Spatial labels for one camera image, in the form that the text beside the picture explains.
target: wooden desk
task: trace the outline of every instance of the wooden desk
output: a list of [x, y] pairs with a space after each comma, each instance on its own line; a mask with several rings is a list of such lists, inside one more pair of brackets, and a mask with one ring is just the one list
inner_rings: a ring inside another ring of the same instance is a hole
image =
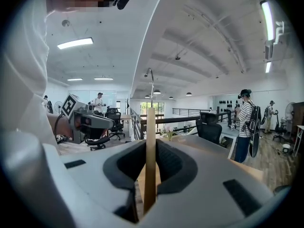
[[121, 115], [120, 120], [130, 120], [131, 116], [130, 115]]

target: striped shirt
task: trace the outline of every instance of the striped shirt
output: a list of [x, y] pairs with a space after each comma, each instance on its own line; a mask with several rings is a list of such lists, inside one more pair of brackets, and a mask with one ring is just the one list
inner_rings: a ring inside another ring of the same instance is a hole
[[238, 117], [239, 117], [239, 136], [241, 138], [250, 137], [251, 133], [248, 129], [248, 126], [245, 126], [244, 131], [242, 131], [242, 128], [243, 128], [243, 125], [245, 124], [245, 122], [250, 120], [252, 111], [253, 111], [253, 107], [248, 102], [245, 102], [241, 107], [241, 111], [238, 115]]

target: ceiling light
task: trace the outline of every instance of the ceiling light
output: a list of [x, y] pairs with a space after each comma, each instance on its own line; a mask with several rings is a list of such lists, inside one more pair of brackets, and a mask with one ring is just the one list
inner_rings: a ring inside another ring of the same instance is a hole
[[267, 64], [266, 64], [266, 73], [269, 73], [270, 66], [271, 66], [271, 62], [267, 62]]
[[65, 48], [88, 45], [88, 44], [93, 44], [92, 38], [85, 38], [85, 39], [74, 40], [74, 41], [70, 41], [67, 43], [63, 43], [63, 44], [58, 45], [58, 48], [65, 49]]
[[78, 80], [82, 80], [82, 78], [70, 78], [70, 79], [68, 79], [68, 81], [78, 81]]
[[153, 94], [159, 95], [159, 94], [161, 94], [161, 92], [158, 89], [156, 89], [156, 90], [154, 90]]
[[272, 23], [272, 16], [271, 16], [271, 10], [269, 7], [269, 3], [266, 1], [260, 2], [262, 6], [262, 10], [264, 12], [265, 20], [266, 20], [266, 27], [267, 27], [267, 37], [268, 40], [274, 39], [274, 25]]
[[95, 80], [113, 80], [113, 78], [94, 78]]

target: white ceiling beam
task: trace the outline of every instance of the white ceiling beam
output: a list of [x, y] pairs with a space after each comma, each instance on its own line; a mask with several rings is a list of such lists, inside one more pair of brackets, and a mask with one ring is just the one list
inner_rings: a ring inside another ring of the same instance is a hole
[[236, 64], [239, 66], [241, 72], [246, 72], [247, 69], [245, 62], [236, 43], [233, 40], [229, 40], [229, 38], [232, 38], [232, 36], [224, 26], [222, 26], [220, 23], [216, 24], [218, 19], [213, 14], [211, 9], [203, 4], [200, 0], [189, 0], [187, 4], [184, 5], [184, 11], [189, 10], [194, 13], [193, 15], [195, 15], [195, 17], [203, 19], [205, 22], [207, 22], [210, 28], [219, 34], [223, 42], [228, 47], [228, 52], [233, 56]]
[[[140, 81], [141, 84], [147, 84], [147, 85], [151, 85], [150, 82], [148, 81], [144, 81], [144, 80], [141, 80]], [[177, 84], [173, 84], [171, 82], [154, 82], [154, 85], [159, 85], [159, 86], [172, 86], [172, 87], [178, 87], [178, 88], [184, 88], [186, 87], [186, 85], [177, 85]]]
[[147, 70], [147, 64], [157, 46], [160, 38], [164, 34], [169, 22], [174, 19], [176, 13], [181, 10], [186, 0], [149, 0], [145, 6], [141, 23], [139, 26], [138, 41], [133, 48], [136, 53], [136, 68], [131, 97], [137, 88], [141, 75]]
[[201, 48], [197, 49], [193, 44], [189, 45], [186, 41], [180, 38], [178, 35], [174, 34], [173, 32], [166, 30], [162, 36], [164, 39], [172, 41], [181, 45], [182, 47], [187, 48], [190, 51], [195, 52], [196, 54], [200, 55], [205, 60], [209, 61], [213, 66], [215, 66], [218, 70], [220, 70], [224, 74], [228, 74], [228, 70], [223, 67], [219, 62], [215, 61], [211, 57], [208, 56], [207, 52], [204, 52]]
[[152, 56], [151, 56], [151, 59], [157, 60], [157, 61], [160, 61], [160, 62], [164, 62], [164, 63], [169, 63], [169, 64], [172, 64], [172, 65], [184, 68], [186, 70], [189, 70], [189, 71], [195, 72], [197, 74], [203, 75], [207, 78], [210, 78], [212, 76], [211, 73], [203, 71], [203, 70], [201, 70], [201, 69], [199, 69], [199, 68], [197, 68], [193, 65], [187, 64], [187, 63], [182, 62], [182, 61], [175, 60], [174, 58], [167, 58], [166, 56], [161, 55], [161, 54], [153, 53]]
[[177, 76], [175, 74], [171, 74], [171, 73], [167, 73], [167, 72], [155, 72], [155, 73], [153, 73], [153, 75], [154, 75], [154, 78], [166, 77], [166, 78], [172, 78], [172, 79], [185, 81], [185, 82], [188, 82], [188, 83], [197, 83], [197, 80], [194, 80], [193, 78], [186, 78], [186, 77], [183, 77], [183, 76]]

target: standing fan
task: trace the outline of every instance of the standing fan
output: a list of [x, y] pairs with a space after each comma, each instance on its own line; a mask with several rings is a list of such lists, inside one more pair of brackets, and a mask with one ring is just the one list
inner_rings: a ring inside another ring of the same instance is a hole
[[294, 124], [294, 106], [293, 106], [294, 102], [291, 102], [287, 105], [286, 109], [285, 109], [285, 118], [287, 120], [291, 120], [291, 130], [290, 130], [290, 135], [289, 135], [289, 139], [286, 140], [289, 143], [292, 143], [293, 141], [291, 140], [291, 133], [293, 131], [293, 124]]
[[291, 102], [287, 105], [286, 109], [285, 109], [285, 118], [287, 120], [293, 119], [293, 115], [294, 115], [294, 107], [293, 107], [294, 102]]
[[59, 115], [61, 113], [61, 108], [62, 108], [62, 102], [57, 101], [54, 105], [54, 109], [55, 109], [55, 112], [58, 112]]

